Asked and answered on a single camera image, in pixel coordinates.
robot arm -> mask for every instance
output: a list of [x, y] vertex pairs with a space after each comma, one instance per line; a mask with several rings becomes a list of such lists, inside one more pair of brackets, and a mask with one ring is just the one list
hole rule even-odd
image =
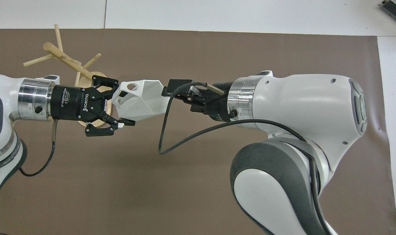
[[[171, 94], [179, 83], [169, 82], [165, 91]], [[241, 149], [232, 162], [231, 189], [241, 209], [267, 234], [336, 234], [322, 216], [318, 195], [365, 132], [359, 84], [338, 75], [276, 78], [263, 71], [214, 86], [228, 95], [186, 89], [175, 97], [191, 104], [193, 112], [268, 134], [268, 140]], [[303, 138], [263, 120], [281, 123]]]
[[[86, 89], [61, 86], [55, 75], [38, 79], [0, 75], [0, 187], [22, 166], [27, 155], [24, 142], [13, 129], [14, 122], [19, 119], [81, 120], [87, 123], [87, 136], [113, 135], [124, 125], [135, 125], [135, 121], [117, 120], [104, 112], [106, 100], [118, 87], [117, 80], [94, 76], [92, 85]], [[95, 89], [99, 86], [112, 89], [99, 92]], [[97, 119], [110, 126], [95, 128], [90, 123]]]
[[[318, 195], [366, 129], [363, 91], [353, 80], [327, 74], [276, 78], [271, 71], [203, 84], [207, 89], [178, 89], [192, 80], [171, 80], [166, 87], [151, 80], [121, 86], [100, 76], [92, 80], [93, 87], [82, 89], [59, 85], [57, 76], [0, 75], [0, 187], [26, 156], [25, 145], [12, 128], [16, 120], [82, 120], [87, 136], [112, 135], [124, 125], [165, 113], [176, 98], [190, 104], [192, 112], [225, 122], [223, 126], [239, 123], [267, 132], [267, 140], [237, 153], [230, 174], [239, 206], [267, 234], [335, 234], [322, 218]], [[95, 87], [101, 85], [112, 90], [98, 92]], [[110, 98], [120, 119], [104, 112]], [[90, 125], [97, 119], [110, 127]]]

brown paper backdrop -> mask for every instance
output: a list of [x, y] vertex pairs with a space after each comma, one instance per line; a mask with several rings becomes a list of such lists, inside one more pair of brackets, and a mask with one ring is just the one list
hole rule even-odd
[[[340, 235], [396, 234], [377, 38], [265, 33], [123, 29], [61, 30], [64, 51], [89, 69], [120, 81], [194, 79], [214, 83], [272, 70], [274, 76], [331, 73], [351, 77], [365, 91], [369, 125], [340, 162], [321, 196]], [[56, 60], [25, 68], [56, 44], [53, 29], [0, 30], [0, 73], [10, 77], [76, 72]], [[109, 137], [85, 137], [77, 122], [58, 123], [56, 153], [32, 178], [16, 173], [0, 191], [0, 232], [38, 234], [262, 234], [231, 193], [230, 164], [262, 131], [224, 128], [166, 156], [157, 153], [163, 116], [124, 127]], [[218, 124], [177, 101], [165, 146]], [[24, 169], [34, 172], [50, 153], [51, 122], [19, 121], [28, 146]]]

wooden branch structure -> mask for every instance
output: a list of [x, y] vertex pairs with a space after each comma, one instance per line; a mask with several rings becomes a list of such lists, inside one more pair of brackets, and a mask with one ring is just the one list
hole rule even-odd
[[[55, 59], [61, 61], [62, 63], [66, 64], [67, 66], [71, 67], [73, 70], [75, 70], [77, 72], [76, 73], [76, 79], [75, 79], [75, 86], [82, 87], [82, 88], [87, 88], [87, 87], [91, 86], [92, 76], [94, 76], [94, 75], [99, 75], [99, 76], [105, 76], [106, 77], [106, 75], [103, 74], [103, 73], [100, 73], [100, 72], [89, 72], [87, 70], [87, 68], [101, 56], [100, 53], [96, 54], [84, 66], [82, 66], [82, 63], [80, 61], [77, 61], [77, 60], [71, 58], [70, 56], [66, 55], [63, 52], [62, 39], [60, 37], [59, 26], [57, 24], [54, 25], [54, 31], [56, 33], [56, 40], [57, 40], [57, 46], [58, 47], [56, 47], [55, 45], [53, 45], [50, 42], [46, 42], [43, 45], [43, 49], [46, 52], [49, 52], [49, 55], [45, 55], [43, 57], [27, 61], [27, 62], [23, 63], [23, 65], [25, 67], [30, 66], [30, 65], [34, 65], [34, 64], [37, 64], [37, 63], [40, 63], [40, 62], [43, 62], [43, 61], [46, 61], [46, 60], [51, 59], [51, 58], [55, 58]], [[109, 90], [109, 89], [110, 88], [104, 87], [104, 86], [101, 86], [101, 87], [98, 88], [98, 90], [100, 92], [104, 92], [104, 91]], [[106, 113], [108, 115], [111, 114], [111, 106], [112, 106], [111, 100], [108, 100], [107, 103], [106, 103], [106, 107], [105, 107], [106, 108], [105, 111], [106, 111]], [[103, 124], [104, 124], [104, 122], [102, 122], [101, 120], [96, 120], [96, 121], [92, 122], [92, 125], [94, 125], [95, 127], [101, 126]]]

